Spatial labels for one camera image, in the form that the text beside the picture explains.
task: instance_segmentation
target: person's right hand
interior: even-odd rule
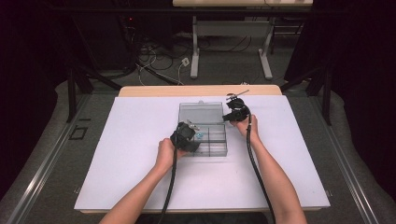
[[[231,121],[230,122],[234,127],[236,127],[239,132],[244,136],[247,137],[247,128],[248,128],[248,118],[242,121]],[[259,129],[257,124],[257,118],[255,115],[251,115],[251,131],[250,137],[259,137]]]

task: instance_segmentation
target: white table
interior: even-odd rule
[[[121,90],[75,209],[84,213],[106,212],[144,177],[155,162],[158,142],[169,137],[177,126],[180,103],[223,102],[226,114],[230,110],[225,104],[225,94],[246,88],[250,91],[240,98],[258,116],[262,141],[289,176],[303,209],[330,206],[289,102],[286,96],[280,95],[278,87],[183,86]],[[229,124],[226,134],[227,157],[180,159],[168,212],[268,209],[248,158],[245,139]],[[169,172],[155,188],[144,213],[161,212],[170,176]]]
[[[313,0],[173,0],[174,7],[292,7],[310,8]],[[198,77],[198,35],[232,35],[264,37],[263,49],[259,49],[262,71],[266,79],[272,79],[267,52],[273,34],[275,18],[269,21],[198,21],[192,17],[191,78]]]

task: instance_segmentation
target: gray carpet floor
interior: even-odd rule
[[[202,40],[203,49],[226,50],[235,46],[242,38],[222,37],[208,38]],[[210,84],[240,84],[246,82],[253,84],[276,84],[284,83],[283,75],[292,54],[295,37],[280,36],[276,38],[275,54],[269,56],[269,63],[273,71],[273,80],[265,80],[257,49],[262,45],[262,40],[252,39],[249,47],[242,52],[209,52],[201,51],[199,75],[196,79],[190,79],[189,67],[180,70],[180,80],[186,85],[210,85]],[[188,41],[178,42],[175,50],[169,52],[158,49],[156,68],[164,75],[178,79],[177,69],[184,57],[191,60],[191,43]],[[240,47],[248,45],[248,39]],[[171,61],[162,53],[172,54],[175,57]],[[113,75],[117,72],[106,72]],[[148,74],[137,71],[131,75],[114,79],[115,82],[126,85],[166,85],[163,81]],[[97,223],[103,216],[84,215],[74,211],[74,203],[77,198],[75,189],[82,182],[89,169],[92,155],[106,123],[106,118],[113,104],[117,92],[96,80],[92,80],[95,87],[93,94],[86,97],[87,103],[81,108],[76,119],[78,127],[87,128],[82,140],[66,140],[57,158],[57,161],[46,179],[45,185],[40,190],[32,207],[29,208],[26,217],[22,219],[25,223]],[[302,131],[308,150],[317,167],[319,177],[326,190],[332,193],[329,197],[331,207],[316,212],[306,212],[309,223],[365,223],[359,207],[351,194],[350,186],[346,182],[340,166],[333,153],[332,139],[327,134],[327,128],[322,124],[321,116],[316,113],[320,101],[318,97],[307,97],[304,94],[306,83],[302,83],[285,92],[290,101],[291,108]],[[52,118],[43,132],[40,141],[26,162],[19,177],[0,202],[0,223],[7,223],[15,208],[20,202],[23,193],[34,178],[37,170],[48,153],[57,144],[59,136],[66,127],[67,119],[67,88],[66,83],[61,84],[57,90],[58,104],[53,112]],[[395,202],[376,183],[370,171],[359,158],[350,140],[350,132],[344,113],[343,101],[336,94],[332,94],[331,103],[332,131],[338,143],[344,150],[354,174],[358,178],[366,199],[372,206],[377,218],[377,223],[394,223],[396,220]]]

